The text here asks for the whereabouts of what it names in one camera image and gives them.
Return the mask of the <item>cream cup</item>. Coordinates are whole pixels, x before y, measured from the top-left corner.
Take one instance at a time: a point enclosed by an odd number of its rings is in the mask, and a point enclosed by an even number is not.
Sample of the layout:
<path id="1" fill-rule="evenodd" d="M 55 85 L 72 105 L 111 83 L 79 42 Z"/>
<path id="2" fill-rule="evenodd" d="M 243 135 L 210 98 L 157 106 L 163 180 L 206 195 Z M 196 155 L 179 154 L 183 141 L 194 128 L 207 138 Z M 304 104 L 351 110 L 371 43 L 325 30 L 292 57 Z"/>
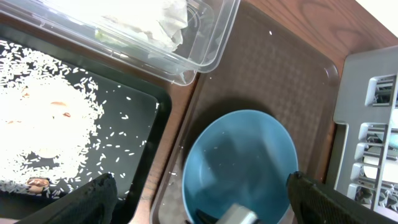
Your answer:
<path id="1" fill-rule="evenodd" d="M 397 183 L 396 159 L 397 159 L 397 151 L 389 149 L 385 161 L 384 172 L 382 174 L 383 181 Z M 379 159 L 373 156 L 364 156 L 363 162 L 367 164 L 378 165 Z M 377 175 L 377 169 L 374 167 L 364 166 L 364 174 L 366 177 L 375 179 Z"/>

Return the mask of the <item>white rice pile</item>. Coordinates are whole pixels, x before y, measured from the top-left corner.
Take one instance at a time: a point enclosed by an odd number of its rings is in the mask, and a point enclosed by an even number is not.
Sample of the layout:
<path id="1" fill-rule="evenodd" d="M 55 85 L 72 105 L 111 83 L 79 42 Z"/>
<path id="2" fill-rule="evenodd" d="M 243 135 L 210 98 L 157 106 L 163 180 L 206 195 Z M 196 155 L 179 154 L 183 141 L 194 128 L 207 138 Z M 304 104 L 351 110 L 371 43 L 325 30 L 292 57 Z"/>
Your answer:
<path id="1" fill-rule="evenodd" d="M 58 199 L 111 174 L 130 191 L 158 114 L 153 96 L 1 41 L 1 191 Z"/>

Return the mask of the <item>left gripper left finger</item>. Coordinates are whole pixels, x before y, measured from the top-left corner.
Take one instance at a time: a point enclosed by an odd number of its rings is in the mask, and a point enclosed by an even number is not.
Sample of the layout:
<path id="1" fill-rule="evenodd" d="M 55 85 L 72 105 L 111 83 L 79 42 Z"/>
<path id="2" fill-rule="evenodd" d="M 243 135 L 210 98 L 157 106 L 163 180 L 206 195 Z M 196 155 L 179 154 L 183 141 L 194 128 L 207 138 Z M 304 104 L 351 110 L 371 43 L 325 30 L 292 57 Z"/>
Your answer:
<path id="1" fill-rule="evenodd" d="M 118 201 L 114 177 L 102 174 L 17 224 L 109 224 Z"/>

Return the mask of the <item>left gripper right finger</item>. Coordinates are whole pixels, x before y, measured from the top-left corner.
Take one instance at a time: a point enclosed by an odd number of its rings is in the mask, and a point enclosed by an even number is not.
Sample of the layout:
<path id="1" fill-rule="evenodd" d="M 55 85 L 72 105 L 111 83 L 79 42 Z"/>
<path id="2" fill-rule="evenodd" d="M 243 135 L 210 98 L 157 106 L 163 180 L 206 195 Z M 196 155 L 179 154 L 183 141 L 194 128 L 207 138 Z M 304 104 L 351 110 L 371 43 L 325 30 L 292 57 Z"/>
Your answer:
<path id="1" fill-rule="evenodd" d="M 286 187 L 299 224 L 392 222 L 390 218 L 362 206 L 300 171 L 288 176 Z"/>

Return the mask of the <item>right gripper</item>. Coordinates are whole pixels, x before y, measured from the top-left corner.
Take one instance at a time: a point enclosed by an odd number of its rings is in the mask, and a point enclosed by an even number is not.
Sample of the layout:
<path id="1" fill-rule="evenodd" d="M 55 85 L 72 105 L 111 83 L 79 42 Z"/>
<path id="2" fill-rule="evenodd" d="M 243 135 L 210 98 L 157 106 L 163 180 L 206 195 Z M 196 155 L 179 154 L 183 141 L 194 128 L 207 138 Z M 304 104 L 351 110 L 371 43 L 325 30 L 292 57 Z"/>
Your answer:
<path id="1" fill-rule="evenodd" d="M 185 220 L 186 224 L 216 224 L 219 219 L 215 218 L 200 209 L 195 209 L 195 211 L 187 211 L 188 218 Z"/>

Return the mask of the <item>white napkin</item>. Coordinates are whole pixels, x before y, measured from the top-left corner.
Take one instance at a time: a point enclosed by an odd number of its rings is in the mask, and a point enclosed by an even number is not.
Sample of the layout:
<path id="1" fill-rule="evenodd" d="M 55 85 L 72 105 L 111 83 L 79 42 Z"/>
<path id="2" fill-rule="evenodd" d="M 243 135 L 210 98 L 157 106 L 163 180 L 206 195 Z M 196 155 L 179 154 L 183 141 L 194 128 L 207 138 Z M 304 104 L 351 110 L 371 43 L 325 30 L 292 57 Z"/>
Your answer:
<path id="1" fill-rule="evenodd" d="M 183 44 L 188 26 L 186 0 L 84 0 L 78 1 L 88 19 L 134 35 L 166 52 Z"/>

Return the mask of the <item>dark blue plate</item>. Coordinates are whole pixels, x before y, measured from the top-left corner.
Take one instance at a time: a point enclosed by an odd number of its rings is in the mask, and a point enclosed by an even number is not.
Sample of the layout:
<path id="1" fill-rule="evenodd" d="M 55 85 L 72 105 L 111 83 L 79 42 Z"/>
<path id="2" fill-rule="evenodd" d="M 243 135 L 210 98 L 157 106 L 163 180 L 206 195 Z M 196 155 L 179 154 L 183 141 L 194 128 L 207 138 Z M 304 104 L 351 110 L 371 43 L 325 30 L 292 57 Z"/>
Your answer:
<path id="1" fill-rule="evenodd" d="M 237 203 L 264 223 L 279 223 L 289 209 L 286 181 L 298 159 L 288 131 L 271 115 L 238 110 L 212 122 L 185 160 L 182 196 L 192 223 L 201 210 L 214 218 Z"/>

